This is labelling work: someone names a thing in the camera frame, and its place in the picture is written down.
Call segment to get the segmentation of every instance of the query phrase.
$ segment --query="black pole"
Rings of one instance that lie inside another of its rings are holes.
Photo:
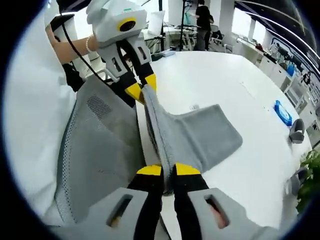
[[[183,49],[182,36],[183,36],[183,32],[184,32],[186,1],[187,0],[183,0],[183,5],[182,5],[182,19],[181,19],[181,33],[180,33],[180,51]]]
[[[162,5],[162,0],[159,0],[159,11],[162,11],[163,10],[163,5]],[[162,38],[160,39],[160,46],[161,46],[161,51],[164,51],[165,50],[165,41],[164,41],[164,25],[162,24],[162,27],[161,27],[161,35],[162,35]]]

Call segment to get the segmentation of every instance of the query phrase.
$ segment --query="gray cloth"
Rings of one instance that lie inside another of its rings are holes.
[[[198,28],[194,50],[204,51],[206,49],[206,41],[205,41],[206,33],[207,33],[207,30]]]
[[[87,80],[64,133],[55,201],[65,225],[89,207],[127,187],[146,165],[137,113],[97,78]]]
[[[161,161],[168,193],[175,163],[193,166],[204,173],[242,145],[242,137],[219,105],[172,115],[159,104],[152,87],[145,85],[142,92],[149,135]]]

